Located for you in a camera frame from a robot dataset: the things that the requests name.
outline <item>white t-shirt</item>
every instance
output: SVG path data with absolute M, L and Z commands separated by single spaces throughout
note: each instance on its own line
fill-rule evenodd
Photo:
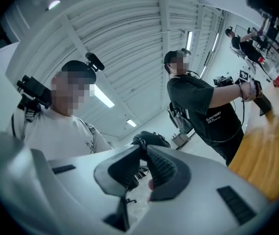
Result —
M 24 111 L 14 113 L 16 137 L 33 149 L 41 150 L 47 160 L 64 159 L 111 150 L 112 147 L 95 129 L 94 136 L 89 128 L 77 117 L 63 116 L 52 109 L 36 114 L 32 122 L 25 120 Z M 7 133 L 13 135 L 10 121 Z

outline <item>fluorescent light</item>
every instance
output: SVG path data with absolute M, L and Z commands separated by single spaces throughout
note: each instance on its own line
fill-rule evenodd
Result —
M 60 3 L 59 0 L 53 1 L 53 2 L 49 5 L 48 10 L 51 10 L 51 9 L 52 9 L 53 7 L 55 7 L 58 3 Z
M 214 40 L 214 44 L 211 51 L 214 51 L 214 49 L 216 48 L 218 37 L 219 37 L 219 33 L 217 33 L 216 40 Z
M 98 97 L 100 101 L 102 101 L 109 108 L 113 107 L 115 104 L 100 90 L 100 88 L 95 85 L 95 96 Z
M 202 76 L 203 76 L 204 71 L 205 71 L 206 68 L 207 68 L 207 66 L 204 67 L 203 72 L 200 74 L 200 78 L 202 78 Z
M 126 121 L 129 125 L 131 125 L 131 126 L 133 126 L 133 127 L 135 127 L 136 126 L 136 124 L 132 121 L 132 120 L 127 120 Z
M 192 43 L 192 36 L 193 36 L 193 32 L 189 31 L 187 35 L 187 44 L 186 44 L 187 50 L 190 50 L 190 44 Z

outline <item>wooden table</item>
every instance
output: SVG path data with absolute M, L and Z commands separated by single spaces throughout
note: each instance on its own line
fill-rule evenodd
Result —
M 279 198 L 279 90 L 263 90 L 272 111 L 259 116 L 252 103 L 243 141 L 229 168 L 258 187 L 270 200 Z

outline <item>man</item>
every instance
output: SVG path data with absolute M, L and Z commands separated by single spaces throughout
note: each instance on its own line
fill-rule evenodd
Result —
M 188 58 L 184 49 L 170 51 L 164 58 L 170 76 L 167 84 L 170 100 L 182 112 L 187 109 L 195 132 L 229 165 L 244 136 L 230 104 L 241 97 L 241 89 L 238 85 L 214 88 L 200 78 L 187 75 Z M 249 98 L 251 85 L 242 83 L 241 87 L 244 99 Z
M 264 70 L 261 63 L 258 61 L 262 55 L 255 49 L 252 43 L 248 42 L 252 37 L 258 35 L 257 31 L 251 32 L 244 37 L 236 37 L 235 33 L 229 28 L 225 30 L 225 33 L 231 38 L 232 46 L 235 49 L 241 49 L 251 61 L 256 62 L 262 70 Z
M 51 81 L 51 106 L 25 120 L 17 109 L 7 132 L 24 140 L 30 148 L 41 150 L 47 160 L 64 159 L 112 149 L 102 135 L 73 116 L 73 110 L 95 83 L 95 74 L 80 61 L 67 62 Z

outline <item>black cap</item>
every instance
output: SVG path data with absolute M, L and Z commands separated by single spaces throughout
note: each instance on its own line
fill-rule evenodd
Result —
M 171 62 L 171 58 L 173 57 L 177 57 L 177 52 L 178 51 L 183 51 L 185 52 L 186 54 L 189 54 L 190 55 L 190 51 L 188 49 L 185 49 L 185 48 L 182 48 L 181 50 L 172 50 L 172 51 L 169 51 L 165 56 L 164 56 L 164 60 L 163 60 L 163 64 L 167 64 L 167 63 L 170 63 Z
M 85 84 L 96 83 L 96 74 L 94 70 L 81 61 L 68 61 L 65 65 L 62 66 L 61 71 L 70 71 L 77 73 L 77 77 L 85 78 Z
M 226 35 L 229 36 L 229 33 L 230 33 L 231 31 L 232 31 L 231 29 L 227 28 L 226 31 L 225 31 Z

